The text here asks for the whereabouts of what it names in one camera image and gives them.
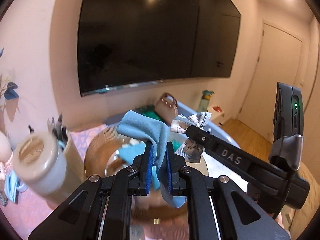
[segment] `beige lid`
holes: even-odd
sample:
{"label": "beige lid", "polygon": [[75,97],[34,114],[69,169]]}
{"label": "beige lid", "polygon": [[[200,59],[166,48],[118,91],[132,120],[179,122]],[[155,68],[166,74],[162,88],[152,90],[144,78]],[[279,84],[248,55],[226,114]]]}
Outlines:
{"label": "beige lid", "polygon": [[58,157],[57,139],[52,133],[29,135],[13,153],[13,169],[24,182],[44,177]]}

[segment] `reflected door handle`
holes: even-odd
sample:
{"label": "reflected door handle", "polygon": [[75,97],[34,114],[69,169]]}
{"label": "reflected door handle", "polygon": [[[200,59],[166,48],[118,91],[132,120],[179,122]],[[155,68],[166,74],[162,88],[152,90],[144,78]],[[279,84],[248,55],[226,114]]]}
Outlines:
{"label": "reflected door handle", "polygon": [[220,62],[220,61],[218,61],[218,62],[217,62],[217,67],[218,67],[218,68],[220,68],[220,67],[221,67],[221,65],[223,65],[223,63],[222,63],[222,62]]}

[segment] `red object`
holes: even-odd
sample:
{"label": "red object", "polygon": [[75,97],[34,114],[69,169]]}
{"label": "red object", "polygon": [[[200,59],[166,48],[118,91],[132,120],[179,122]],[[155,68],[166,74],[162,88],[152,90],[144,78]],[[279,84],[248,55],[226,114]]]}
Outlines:
{"label": "red object", "polygon": [[214,111],[219,112],[219,113],[222,113],[222,112],[223,112],[220,106],[214,106],[212,109],[213,109]]}

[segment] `screw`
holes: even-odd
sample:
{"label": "screw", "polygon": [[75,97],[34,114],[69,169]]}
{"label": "screw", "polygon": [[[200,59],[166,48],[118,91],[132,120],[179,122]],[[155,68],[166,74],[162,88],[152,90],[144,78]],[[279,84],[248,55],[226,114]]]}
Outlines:
{"label": "screw", "polygon": [[183,166],[181,168],[181,171],[184,173],[189,173],[191,171],[191,168],[189,166]]}
{"label": "screw", "polygon": [[92,175],[92,176],[90,176],[89,180],[91,182],[97,182],[99,180],[99,176],[98,175]]}
{"label": "screw", "polygon": [[229,182],[229,177],[228,176],[225,176],[225,175],[222,175],[219,177],[219,180],[222,182],[222,183],[227,183]]}
{"label": "screw", "polygon": [[129,172],[134,172],[136,170],[137,170],[136,166],[130,165],[130,166],[127,167],[127,171],[129,171]]}

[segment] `bag handle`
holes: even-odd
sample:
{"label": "bag handle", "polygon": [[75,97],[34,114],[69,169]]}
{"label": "bag handle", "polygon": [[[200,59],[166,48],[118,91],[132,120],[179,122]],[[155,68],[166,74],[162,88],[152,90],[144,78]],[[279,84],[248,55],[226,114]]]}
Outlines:
{"label": "bag handle", "polygon": [[162,94],[161,98],[163,98],[163,97],[165,97],[165,98],[171,97],[172,100],[173,100],[173,103],[175,104],[175,106],[178,106],[178,101],[174,98],[173,95],[171,95],[171,94],[169,94],[169,93],[167,93],[167,92],[164,92],[164,93]]}

